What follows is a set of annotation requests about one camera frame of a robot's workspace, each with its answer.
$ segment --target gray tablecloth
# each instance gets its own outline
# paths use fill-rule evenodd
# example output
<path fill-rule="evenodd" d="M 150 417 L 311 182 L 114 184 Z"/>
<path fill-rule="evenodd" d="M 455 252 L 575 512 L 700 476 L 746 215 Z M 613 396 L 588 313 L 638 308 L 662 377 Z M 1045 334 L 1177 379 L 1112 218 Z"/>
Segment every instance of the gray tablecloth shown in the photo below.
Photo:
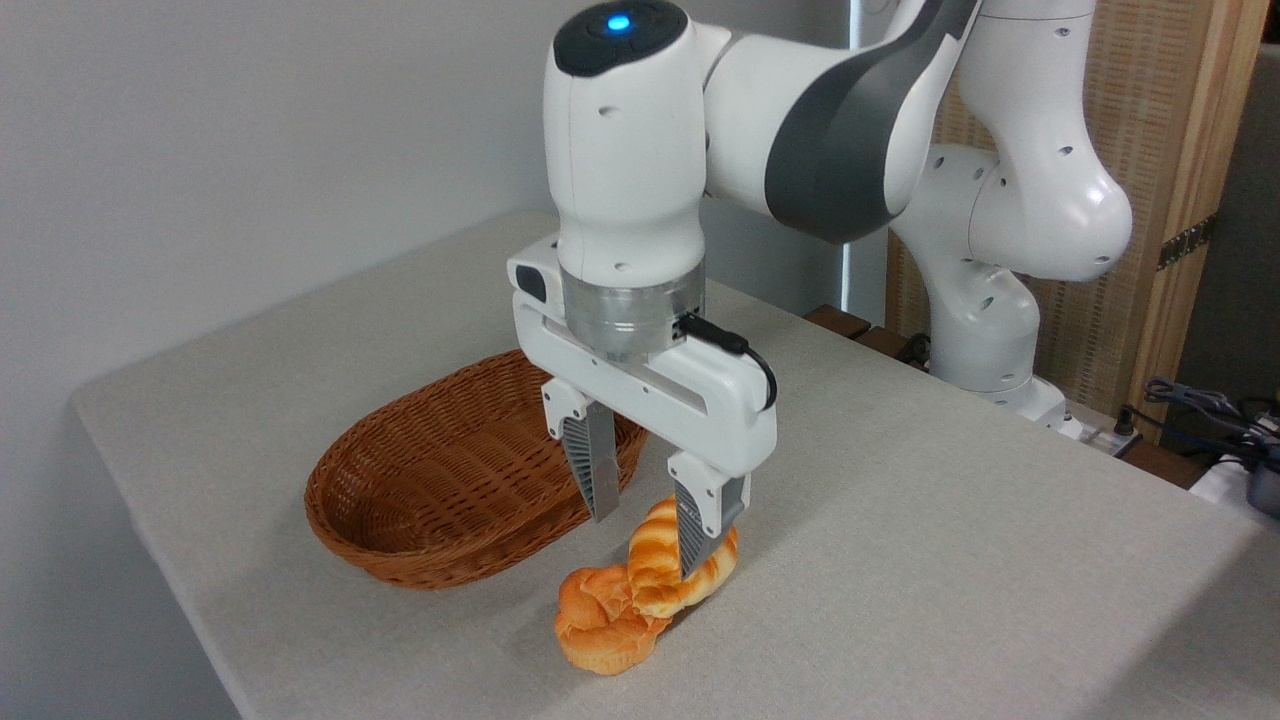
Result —
<path fill-rule="evenodd" d="M 486 223 L 95 382 L 73 405 L 246 717 L 1280 717 L 1280 541 L 1123 462 L 712 284 L 781 383 L 741 564 L 616 678 L 570 666 L 559 580 L 671 492 L 443 592 L 312 537 L 352 423 L 515 346 Z"/>

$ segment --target white wall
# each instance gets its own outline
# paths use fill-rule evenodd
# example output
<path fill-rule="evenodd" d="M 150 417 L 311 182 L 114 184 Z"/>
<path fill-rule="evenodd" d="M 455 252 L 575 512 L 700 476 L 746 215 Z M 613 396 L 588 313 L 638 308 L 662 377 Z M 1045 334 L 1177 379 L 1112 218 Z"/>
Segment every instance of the white wall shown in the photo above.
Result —
<path fill-rule="evenodd" d="M 543 58 L 585 4 L 0 4 L 0 716 L 233 715 L 67 398 L 485 218 L 550 210 Z M 686 6 L 832 45 L 847 22 L 823 0 Z M 763 219 L 713 208 L 708 234 L 713 275 L 792 310 L 838 284 L 833 249 Z"/>

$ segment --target bread roll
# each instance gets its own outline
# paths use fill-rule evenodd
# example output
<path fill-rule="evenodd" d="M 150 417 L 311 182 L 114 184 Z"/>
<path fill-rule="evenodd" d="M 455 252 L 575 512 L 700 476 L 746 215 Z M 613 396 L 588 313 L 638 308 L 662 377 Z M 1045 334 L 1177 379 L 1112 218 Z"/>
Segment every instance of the bread roll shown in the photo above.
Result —
<path fill-rule="evenodd" d="M 556 638 L 564 657 L 584 670 L 617 675 L 649 657 L 669 624 L 636 610 L 625 565 L 581 568 L 561 583 Z"/>
<path fill-rule="evenodd" d="M 737 566 L 737 528 L 687 580 L 680 579 L 675 496 L 654 505 L 631 534 L 627 579 L 635 607 L 644 615 L 671 618 L 716 592 Z"/>

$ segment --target blue light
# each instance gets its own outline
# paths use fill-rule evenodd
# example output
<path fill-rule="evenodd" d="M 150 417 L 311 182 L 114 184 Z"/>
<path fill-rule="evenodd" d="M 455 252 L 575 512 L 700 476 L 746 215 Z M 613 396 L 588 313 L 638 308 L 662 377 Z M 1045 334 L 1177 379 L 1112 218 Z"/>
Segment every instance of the blue light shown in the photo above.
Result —
<path fill-rule="evenodd" d="M 609 32 L 622 33 L 631 29 L 631 18 L 621 13 L 609 15 L 609 19 L 604 20 L 604 27 L 609 28 Z"/>

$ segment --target woven basket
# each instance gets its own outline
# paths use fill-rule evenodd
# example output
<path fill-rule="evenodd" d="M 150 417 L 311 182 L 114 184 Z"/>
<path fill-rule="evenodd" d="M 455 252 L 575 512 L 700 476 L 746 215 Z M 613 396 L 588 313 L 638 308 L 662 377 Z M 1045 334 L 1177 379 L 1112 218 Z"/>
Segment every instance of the woven basket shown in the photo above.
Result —
<path fill-rule="evenodd" d="M 387 583 L 439 589 L 486 578 L 590 518 L 520 350 L 462 368 L 375 410 L 324 454 L 307 521 L 339 557 Z M 617 418 L 618 479 L 649 432 Z"/>

